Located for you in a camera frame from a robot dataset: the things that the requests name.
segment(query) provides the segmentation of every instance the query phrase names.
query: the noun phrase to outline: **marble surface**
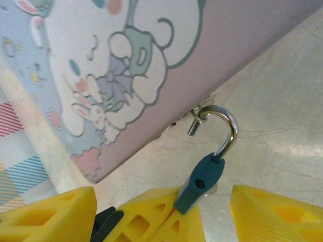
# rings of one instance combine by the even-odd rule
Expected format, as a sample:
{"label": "marble surface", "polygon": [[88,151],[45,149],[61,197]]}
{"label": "marble surface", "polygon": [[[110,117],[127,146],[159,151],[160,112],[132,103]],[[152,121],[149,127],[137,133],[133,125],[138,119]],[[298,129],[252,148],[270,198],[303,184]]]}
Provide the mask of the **marble surface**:
{"label": "marble surface", "polygon": [[[230,214],[235,184],[323,206],[322,67],[320,10],[215,92],[215,104],[236,117],[240,133],[225,156],[217,192],[200,202],[207,241],[238,241]],[[52,144],[51,149],[35,148],[40,158],[51,157],[46,169],[56,190],[93,186],[99,212],[148,189],[183,184],[197,162],[216,151],[227,135],[225,123],[210,117],[195,137],[187,137],[192,121],[179,121],[96,185],[79,173],[58,140],[47,140],[45,129],[39,128],[45,123],[40,115],[34,116],[37,130],[31,126],[26,132],[32,142],[42,138]]]}

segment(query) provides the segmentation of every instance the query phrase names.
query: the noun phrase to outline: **silver hook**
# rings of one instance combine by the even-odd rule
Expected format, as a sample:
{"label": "silver hook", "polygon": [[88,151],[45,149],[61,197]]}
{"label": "silver hook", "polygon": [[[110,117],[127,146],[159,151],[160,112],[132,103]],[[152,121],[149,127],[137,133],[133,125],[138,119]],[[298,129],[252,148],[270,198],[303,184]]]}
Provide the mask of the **silver hook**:
{"label": "silver hook", "polygon": [[233,117],[233,115],[224,107],[210,105],[202,108],[195,116],[194,121],[191,124],[191,127],[188,130],[187,134],[191,137],[194,136],[201,123],[204,123],[206,121],[207,116],[210,114],[215,114],[216,116],[222,118],[229,128],[229,135],[227,139],[221,145],[218,152],[214,153],[214,156],[223,157],[225,153],[229,150],[229,148],[232,146],[232,144],[236,141],[238,135],[238,123]]}

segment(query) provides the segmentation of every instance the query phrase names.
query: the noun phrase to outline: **metal hook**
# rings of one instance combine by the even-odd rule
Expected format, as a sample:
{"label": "metal hook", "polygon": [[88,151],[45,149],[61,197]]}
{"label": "metal hook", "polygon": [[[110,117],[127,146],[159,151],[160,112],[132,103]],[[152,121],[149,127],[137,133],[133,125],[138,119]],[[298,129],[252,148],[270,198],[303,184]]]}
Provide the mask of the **metal hook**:
{"label": "metal hook", "polygon": [[222,118],[229,128],[229,135],[227,139],[221,145],[218,152],[214,153],[214,156],[223,157],[225,153],[229,150],[229,148],[233,145],[233,143],[236,141],[238,135],[238,123],[227,109],[215,105],[210,105],[202,108],[196,115],[197,117],[195,117],[187,134],[191,137],[194,136],[201,123],[204,123],[201,122],[201,120],[206,120],[207,116],[210,114],[214,114]]}
{"label": "metal hook", "polygon": [[181,214],[185,214],[199,201],[203,194],[217,184],[224,170],[223,156],[237,139],[238,123],[236,119],[228,110],[215,105],[206,106],[194,115],[195,118],[188,135],[194,136],[200,124],[204,123],[206,117],[210,114],[215,114],[226,122],[229,135],[217,152],[208,154],[200,160],[179,190],[174,201],[174,208]]}

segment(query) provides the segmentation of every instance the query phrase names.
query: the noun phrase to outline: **pastel poster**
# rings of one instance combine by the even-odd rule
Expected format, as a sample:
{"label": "pastel poster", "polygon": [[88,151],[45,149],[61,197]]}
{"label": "pastel poster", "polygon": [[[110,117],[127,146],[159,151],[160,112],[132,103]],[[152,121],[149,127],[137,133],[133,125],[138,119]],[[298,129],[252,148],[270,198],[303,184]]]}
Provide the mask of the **pastel poster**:
{"label": "pastel poster", "polygon": [[102,148],[156,104],[168,71],[193,52],[204,4],[0,0],[1,52],[89,180],[102,178]]}

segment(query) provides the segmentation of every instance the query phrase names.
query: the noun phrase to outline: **printed illustration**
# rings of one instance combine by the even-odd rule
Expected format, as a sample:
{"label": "printed illustration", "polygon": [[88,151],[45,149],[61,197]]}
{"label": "printed illustration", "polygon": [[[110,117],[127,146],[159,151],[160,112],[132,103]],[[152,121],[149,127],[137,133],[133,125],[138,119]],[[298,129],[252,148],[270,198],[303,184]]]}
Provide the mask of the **printed illustration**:
{"label": "printed illustration", "polygon": [[[21,66],[21,81],[37,96],[39,108],[84,175],[98,179],[100,150],[117,142],[146,107],[156,104],[168,70],[192,53],[204,4],[205,0],[12,0],[6,5],[0,14],[5,27],[0,34],[7,38],[3,53],[9,61],[17,52],[15,41],[27,46],[11,66],[16,72]],[[13,33],[20,27],[9,18],[28,28]],[[93,149],[91,157],[97,161],[85,164],[82,157]]]}

